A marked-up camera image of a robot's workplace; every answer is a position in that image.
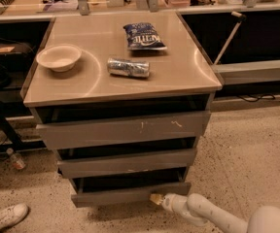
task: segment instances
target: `shoe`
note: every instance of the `shoe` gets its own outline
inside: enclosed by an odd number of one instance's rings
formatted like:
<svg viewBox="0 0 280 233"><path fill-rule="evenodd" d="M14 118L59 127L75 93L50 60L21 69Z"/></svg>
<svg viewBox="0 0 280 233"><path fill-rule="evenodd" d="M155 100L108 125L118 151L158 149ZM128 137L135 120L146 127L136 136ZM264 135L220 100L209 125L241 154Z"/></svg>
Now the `shoe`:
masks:
<svg viewBox="0 0 280 233"><path fill-rule="evenodd" d="M22 221L28 211L28 206L23 203L0 211L0 230L6 227L12 227Z"/></svg>

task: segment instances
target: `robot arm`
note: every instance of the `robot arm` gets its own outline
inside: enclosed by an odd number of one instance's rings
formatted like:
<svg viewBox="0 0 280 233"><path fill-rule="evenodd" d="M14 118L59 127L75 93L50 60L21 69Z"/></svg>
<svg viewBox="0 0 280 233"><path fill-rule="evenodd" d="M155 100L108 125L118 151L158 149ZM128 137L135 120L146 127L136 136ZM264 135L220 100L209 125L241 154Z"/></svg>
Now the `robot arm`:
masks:
<svg viewBox="0 0 280 233"><path fill-rule="evenodd" d="M280 233L280 209L275 207L257 209L247 223L195 193L188 197L169 193L159 202L153 197L151 200L195 226L203 226L209 220L225 233Z"/></svg>
<svg viewBox="0 0 280 233"><path fill-rule="evenodd" d="M161 205L166 211L181 215L195 226L203 226L209 220L225 233L247 233L247 222L220 209L199 194L194 193L189 197L167 194Z"/></svg>

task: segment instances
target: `white bowl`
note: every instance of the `white bowl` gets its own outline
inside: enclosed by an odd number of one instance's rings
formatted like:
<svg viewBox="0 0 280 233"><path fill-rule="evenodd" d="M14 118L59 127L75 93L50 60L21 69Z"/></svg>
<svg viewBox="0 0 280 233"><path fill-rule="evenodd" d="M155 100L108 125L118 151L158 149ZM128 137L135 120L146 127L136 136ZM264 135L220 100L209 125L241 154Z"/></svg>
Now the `white bowl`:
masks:
<svg viewBox="0 0 280 233"><path fill-rule="evenodd" d="M59 44L41 50L36 61L55 72L65 72L73 68L81 54L82 50L74 45Z"/></svg>

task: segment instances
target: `counter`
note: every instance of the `counter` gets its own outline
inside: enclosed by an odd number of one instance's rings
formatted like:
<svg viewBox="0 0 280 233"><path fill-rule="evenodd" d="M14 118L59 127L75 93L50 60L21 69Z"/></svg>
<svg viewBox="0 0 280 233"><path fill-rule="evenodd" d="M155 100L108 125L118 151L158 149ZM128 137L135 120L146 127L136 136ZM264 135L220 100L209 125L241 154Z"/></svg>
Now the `counter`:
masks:
<svg viewBox="0 0 280 233"><path fill-rule="evenodd" d="M123 26L150 22L166 51L129 51ZM147 98L156 94L212 92L221 87L215 74L175 12L132 12L57 17L47 46L68 43L83 55L66 73L38 67L24 99L28 107ZM109 57L150 62L146 80L114 77L107 71Z"/></svg>

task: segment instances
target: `silver can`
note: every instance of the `silver can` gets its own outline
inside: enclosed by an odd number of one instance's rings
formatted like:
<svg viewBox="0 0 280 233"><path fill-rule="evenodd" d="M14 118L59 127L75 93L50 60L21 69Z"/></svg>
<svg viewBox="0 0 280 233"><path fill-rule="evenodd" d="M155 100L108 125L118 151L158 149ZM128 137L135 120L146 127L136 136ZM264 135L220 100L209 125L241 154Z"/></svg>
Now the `silver can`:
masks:
<svg viewBox="0 0 280 233"><path fill-rule="evenodd" d="M108 72L110 74L148 78L150 75L150 64L147 61L130 61L126 59L109 58Z"/></svg>

